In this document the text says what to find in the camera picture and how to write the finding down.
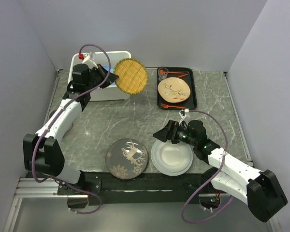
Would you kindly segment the blue plastic plate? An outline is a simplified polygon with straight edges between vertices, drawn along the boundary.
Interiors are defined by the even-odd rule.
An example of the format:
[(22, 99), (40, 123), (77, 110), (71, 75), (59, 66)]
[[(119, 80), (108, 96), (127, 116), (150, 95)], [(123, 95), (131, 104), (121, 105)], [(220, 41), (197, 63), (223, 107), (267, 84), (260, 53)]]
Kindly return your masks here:
[(108, 65), (103, 65), (103, 67), (108, 71), (110, 70), (110, 72), (113, 72), (114, 67), (113, 66), (108, 66)]

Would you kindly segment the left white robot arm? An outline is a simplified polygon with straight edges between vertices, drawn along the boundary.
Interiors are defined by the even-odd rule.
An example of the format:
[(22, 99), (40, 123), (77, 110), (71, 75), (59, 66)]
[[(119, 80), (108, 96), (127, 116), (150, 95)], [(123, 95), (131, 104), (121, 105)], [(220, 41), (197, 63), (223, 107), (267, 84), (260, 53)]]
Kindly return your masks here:
[(119, 78), (111, 69), (109, 65), (100, 64), (93, 68), (86, 64), (73, 66), (72, 80), (58, 109), (35, 134), (27, 134), (23, 138), (24, 166), (34, 177), (44, 174), (59, 179), (68, 183), (75, 194), (86, 190), (84, 172), (66, 164), (60, 142), (68, 127), (89, 103), (91, 91), (106, 88)]

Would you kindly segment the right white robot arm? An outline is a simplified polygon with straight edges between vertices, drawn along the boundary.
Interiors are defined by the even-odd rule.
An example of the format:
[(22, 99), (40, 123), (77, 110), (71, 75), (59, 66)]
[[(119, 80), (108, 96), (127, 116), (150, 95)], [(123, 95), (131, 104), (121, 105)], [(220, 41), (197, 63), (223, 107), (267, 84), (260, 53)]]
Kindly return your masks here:
[(212, 166), (203, 174), (198, 190), (230, 194), (245, 203), (261, 222), (267, 222), (288, 203), (275, 173), (253, 168), (226, 152), (208, 138), (200, 120), (192, 120), (186, 126), (169, 120), (153, 137), (162, 142), (191, 145), (196, 157)]

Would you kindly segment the olive fluted plate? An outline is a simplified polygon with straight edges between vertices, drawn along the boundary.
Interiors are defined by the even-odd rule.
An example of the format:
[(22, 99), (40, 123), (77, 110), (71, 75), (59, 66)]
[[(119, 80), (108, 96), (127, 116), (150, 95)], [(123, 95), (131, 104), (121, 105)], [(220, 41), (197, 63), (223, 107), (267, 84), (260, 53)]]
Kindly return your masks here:
[(124, 93), (134, 95), (141, 93), (148, 84), (148, 73), (144, 65), (133, 58), (124, 58), (114, 67), (117, 87)]

